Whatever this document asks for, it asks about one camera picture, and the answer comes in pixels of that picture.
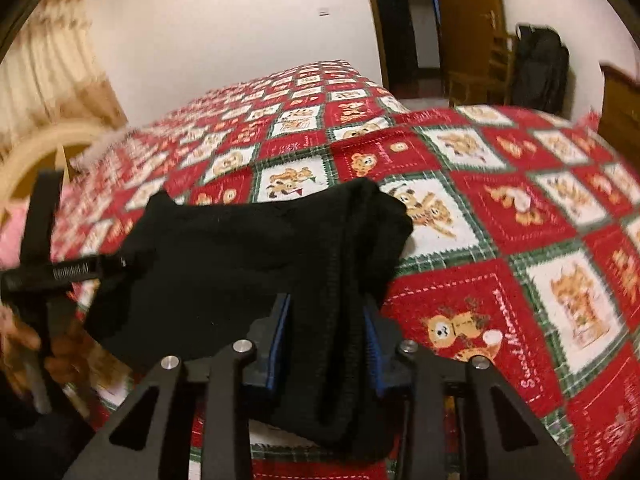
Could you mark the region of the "person's left hand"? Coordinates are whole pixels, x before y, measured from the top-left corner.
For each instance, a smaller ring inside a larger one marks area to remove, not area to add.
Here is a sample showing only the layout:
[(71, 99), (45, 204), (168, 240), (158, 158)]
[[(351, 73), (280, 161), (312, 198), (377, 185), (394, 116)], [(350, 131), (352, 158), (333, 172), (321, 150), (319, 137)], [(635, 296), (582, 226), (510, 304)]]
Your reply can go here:
[[(62, 335), (51, 340), (52, 354), (44, 359), (43, 368), (53, 381), (65, 388), (72, 385), (70, 396), (74, 408), (88, 418), (94, 394), (90, 387), (89, 356), (96, 341), (78, 318), (72, 318)], [(8, 306), (1, 306), (1, 371), (11, 389), (22, 400), (36, 406), (36, 383), (40, 371), (38, 351), (41, 340), (36, 331), (24, 323)]]

